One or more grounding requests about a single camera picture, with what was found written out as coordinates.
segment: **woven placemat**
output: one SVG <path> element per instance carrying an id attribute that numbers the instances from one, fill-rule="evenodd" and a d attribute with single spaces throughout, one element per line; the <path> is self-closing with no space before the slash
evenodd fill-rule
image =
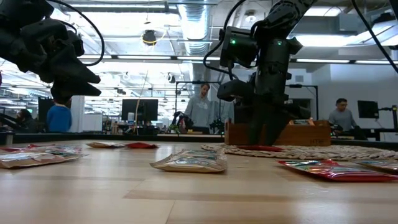
<path id="1" fill-rule="evenodd" d="M 224 143 L 204 144 L 204 150 L 222 150 L 227 154 L 256 156 L 279 159 L 333 159 L 349 161 L 353 159 L 398 159 L 398 152 L 361 146 L 277 146 L 280 152 L 252 151 L 228 146 Z"/>

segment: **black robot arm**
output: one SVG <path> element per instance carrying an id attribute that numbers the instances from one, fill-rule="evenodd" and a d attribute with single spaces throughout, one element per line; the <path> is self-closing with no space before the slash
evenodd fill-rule
<path id="1" fill-rule="evenodd" d="M 0 57 L 53 83 L 53 95 L 100 95 L 89 84 L 99 83 L 99 76 L 77 59 L 85 52 L 83 41 L 50 18 L 53 10 L 46 0 L 0 1 Z"/>
<path id="2" fill-rule="evenodd" d="M 231 80 L 218 90 L 218 98 L 232 101 L 238 98 L 245 113 L 251 108 L 249 144 L 272 145 L 291 119 L 307 119 L 310 112 L 295 105 L 286 105 L 286 81 L 290 55 L 296 54 L 302 45 L 295 38 L 287 37 L 316 0 L 284 0 L 276 3 L 269 15 L 257 21 L 251 30 L 227 27 L 221 35 L 223 48 L 220 65 L 229 68 L 235 63 L 247 68 L 257 59 L 257 72 L 249 82 Z M 265 142 L 259 142 L 266 124 Z"/>

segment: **wooden table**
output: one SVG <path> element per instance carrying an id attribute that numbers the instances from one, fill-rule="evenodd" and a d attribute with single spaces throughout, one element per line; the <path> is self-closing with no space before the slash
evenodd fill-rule
<path id="1" fill-rule="evenodd" d="M 199 148 L 164 142 L 155 150 L 85 149 L 90 155 L 76 162 L 2 169 L 0 223 L 389 224 L 398 219 L 397 182 L 324 182 L 273 159 L 232 155 L 224 174 L 162 172 L 149 165 L 171 152 Z"/>

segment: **exposed ductwork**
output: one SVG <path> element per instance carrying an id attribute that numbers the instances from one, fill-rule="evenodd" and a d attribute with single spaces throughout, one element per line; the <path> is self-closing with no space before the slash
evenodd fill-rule
<path id="1" fill-rule="evenodd" d="M 125 7 L 118 7 L 117 4 L 107 4 L 106 7 L 98 7 L 98 3 L 77 4 L 74 7 L 82 12 L 132 12 L 132 13 L 165 13 L 165 14 L 178 14 L 176 6 L 169 6 L 167 2 L 164 4 L 131 4 L 122 5 Z M 62 11 L 73 12 L 68 7 L 61 7 Z"/>
<path id="2" fill-rule="evenodd" d="M 208 37 L 210 7 L 207 5 L 182 4 L 178 5 L 181 15 L 181 26 L 184 39 L 203 40 Z M 209 45 L 203 42 L 187 42 L 185 49 L 188 55 L 203 56 L 207 53 Z M 192 80 L 204 80 L 205 68 L 201 63 L 192 64 Z M 192 86 L 193 94 L 200 91 L 199 85 Z"/>

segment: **wooden box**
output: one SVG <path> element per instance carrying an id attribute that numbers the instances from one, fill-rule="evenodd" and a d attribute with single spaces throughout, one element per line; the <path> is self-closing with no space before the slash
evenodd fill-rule
<path id="1" fill-rule="evenodd" d="M 314 121 L 311 125 L 288 125 L 280 134 L 274 145 L 280 146 L 330 146 L 330 126 L 328 121 Z M 248 144 L 248 124 L 225 123 L 225 140 L 227 145 Z M 265 126 L 261 132 L 260 142 L 264 142 Z"/>

